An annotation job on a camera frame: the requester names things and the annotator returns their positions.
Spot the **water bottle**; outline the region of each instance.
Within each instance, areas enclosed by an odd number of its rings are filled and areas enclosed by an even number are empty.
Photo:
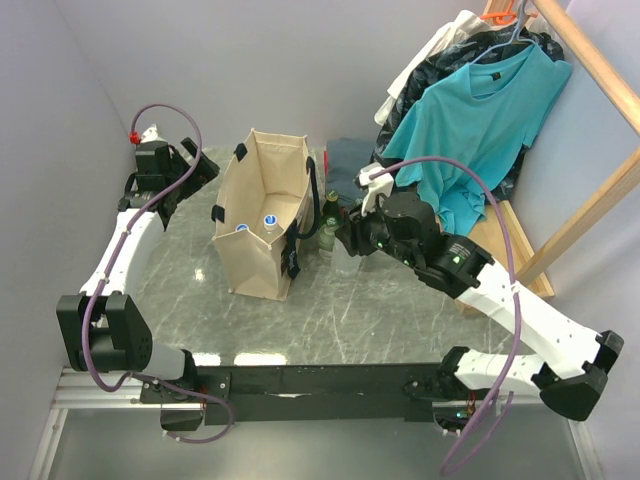
[[[278,238],[282,232],[284,232],[284,230],[278,225],[278,217],[275,215],[265,215],[264,221],[262,222],[262,230],[260,231],[260,238],[270,244]]]
[[[331,256],[331,270],[336,275],[344,278],[357,275],[361,262],[362,257],[360,255],[350,256],[342,242],[335,240]]]
[[[340,225],[335,218],[329,217],[320,227],[320,233],[318,233],[318,253],[325,260],[331,258],[333,252],[333,245],[336,242],[336,230]]]

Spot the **turquoise shirt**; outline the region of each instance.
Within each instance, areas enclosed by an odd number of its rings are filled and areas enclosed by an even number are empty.
[[[493,190],[522,145],[531,146],[570,75],[571,65],[537,45],[498,63],[467,64],[424,91],[384,156],[454,158]],[[467,235],[484,216],[484,193],[460,169],[435,162],[400,169],[397,185],[415,182],[447,232]]]

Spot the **wooden rack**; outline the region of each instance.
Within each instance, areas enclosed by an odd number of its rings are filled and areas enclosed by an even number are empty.
[[[598,84],[629,123],[640,135],[640,99],[613,69],[607,59],[576,26],[564,9],[555,0],[531,0],[538,12],[564,40],[584,69]],[[506,10],[509,0],[489,0],[484,13]],[[502,202],[509,230],[514,243],[518,279],[541,297],[553,295],[544,270],[567,251],[584,233],[611,210],[625,195],[640,183],[640,147],[638,147],[618,169],[591,195],[591,197],[562,225],[547,242],[533,252],[513,209]],[[470,237],[489,250],[505,264],[504,246],[495,212],[487,211],[487,220],[478,222]]]

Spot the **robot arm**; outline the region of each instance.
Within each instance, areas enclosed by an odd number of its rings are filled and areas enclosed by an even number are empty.
[[[181,144],[195,157],[196,146],[190,138],[185,138]],[[137,169],[129,177],[124,196],[118,202],[116,228],[102,260],[80,293],[61,297],[56,308],[69,361],[75,370],[87,369],[82,355],[82,316],[123,230],[139,208],[189,169],[180,153],[157,135],[155,126],[142,135],[135,160]],[[195,366],[191,354],[153,341],[133,295],[149,255],[166,230],[178,203],[216,178],[219,171],[215,163],[201,155],[194,172],[180,188],[142,214],[131,229],[93,310],[91,355],[98,371],[141,372],[165,380],[193,377]]]
[[[383,251],[412,268],[428,286],[485,313],[513,333],[515,307],[505,268],[468,238],[440,233],[432,207],[415,193],[391,194],[390,174],[370,180],[381,170],[372,164],[358,176],[367,195],[337,232],[347,251],[351,255]],[[521,340],[536,353],[516,357],[502,388],[539,395],[557,413],[586,419],[602,394],[622,338],[583,327],[523,285],[515,288],[520,292]],[[491,387],[507,358],[466,347],[454,348],[449,356],[455,364],[453,375],[469,390]]]

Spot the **folded clothing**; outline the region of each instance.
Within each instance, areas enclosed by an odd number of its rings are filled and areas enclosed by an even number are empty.
[[[350,207],[364,198],[365,192],[354,182],[371,156],[373,142],[357,138],[340,138],[327,142],[329,169],[326,190],[335,190],[341,207]]]

